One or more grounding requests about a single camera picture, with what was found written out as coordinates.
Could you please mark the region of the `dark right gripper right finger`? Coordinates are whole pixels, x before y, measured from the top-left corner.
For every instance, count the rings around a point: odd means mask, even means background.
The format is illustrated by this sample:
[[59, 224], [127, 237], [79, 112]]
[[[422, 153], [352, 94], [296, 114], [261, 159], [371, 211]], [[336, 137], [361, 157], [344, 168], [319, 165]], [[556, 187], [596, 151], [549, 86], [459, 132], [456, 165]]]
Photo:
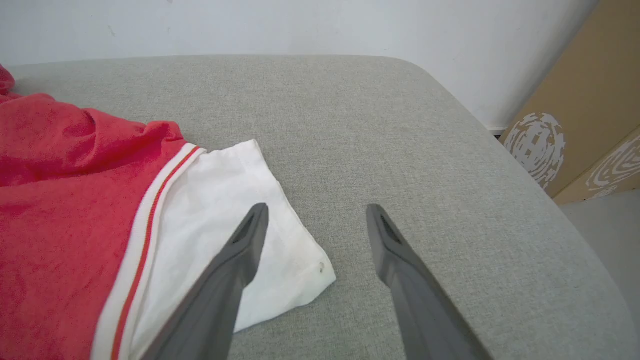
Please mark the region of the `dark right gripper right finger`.
[[493, 360], [391, 216], [366, 208], [375, 272], [389, 288], [406, 360]]

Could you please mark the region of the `grey fabric sofa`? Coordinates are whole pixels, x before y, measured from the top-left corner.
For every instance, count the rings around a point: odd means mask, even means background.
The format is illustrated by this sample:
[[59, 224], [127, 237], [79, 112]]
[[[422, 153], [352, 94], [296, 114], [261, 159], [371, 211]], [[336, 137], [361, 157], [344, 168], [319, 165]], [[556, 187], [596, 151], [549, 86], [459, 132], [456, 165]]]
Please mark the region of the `grey fabric sofa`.
[[404, 360], [366, 205], [382, 205], [495, 360], [640, 360], [617, 284], [509, 152], [415, 64], [197, 55], [9, 66], [19, 94], [258, 142], [337, 281], [238, 333], [229, 360]]

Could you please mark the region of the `tall cardboard box white print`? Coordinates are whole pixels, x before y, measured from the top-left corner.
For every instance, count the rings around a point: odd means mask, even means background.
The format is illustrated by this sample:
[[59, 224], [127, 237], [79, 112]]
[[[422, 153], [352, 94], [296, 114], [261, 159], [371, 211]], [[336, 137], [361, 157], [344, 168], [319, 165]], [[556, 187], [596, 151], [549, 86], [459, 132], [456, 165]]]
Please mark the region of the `tall cardboard box white print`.
[[552, 199], [640, 126], [640, 0], [599, 0], [499, 141]]

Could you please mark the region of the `red white basketball jersey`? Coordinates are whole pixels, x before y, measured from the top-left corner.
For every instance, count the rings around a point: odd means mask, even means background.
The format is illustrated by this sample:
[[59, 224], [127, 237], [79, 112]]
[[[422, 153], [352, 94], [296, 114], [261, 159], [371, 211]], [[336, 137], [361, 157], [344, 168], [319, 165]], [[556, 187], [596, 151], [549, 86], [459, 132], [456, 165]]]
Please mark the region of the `red white basketball jersey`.
[[174, 121], [15, 84], [0, 65], [0, 360], [142, 360], [257, 203], [269, 225], [233, 333], [336, 282], [256, 140], [208, 152]]

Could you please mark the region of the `low cardboard box white print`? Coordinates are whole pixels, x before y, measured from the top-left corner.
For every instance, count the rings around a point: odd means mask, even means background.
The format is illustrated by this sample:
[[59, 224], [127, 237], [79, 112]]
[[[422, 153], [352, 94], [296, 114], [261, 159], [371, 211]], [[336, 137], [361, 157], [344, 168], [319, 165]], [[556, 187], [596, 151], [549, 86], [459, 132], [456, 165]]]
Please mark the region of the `low cardboard box white print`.
[[556, 205], [640, 189], [640, 125], [553, 197]]

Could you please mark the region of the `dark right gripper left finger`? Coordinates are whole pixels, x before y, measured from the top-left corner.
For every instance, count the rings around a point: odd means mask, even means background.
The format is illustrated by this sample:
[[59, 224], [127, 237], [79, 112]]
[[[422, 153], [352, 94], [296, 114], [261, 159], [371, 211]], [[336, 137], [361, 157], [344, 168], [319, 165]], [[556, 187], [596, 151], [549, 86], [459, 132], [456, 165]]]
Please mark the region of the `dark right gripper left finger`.
[[227, 360], [243, 290], [265, 246], [269, 207], [256, 203], [202, 271], [141, 360]]

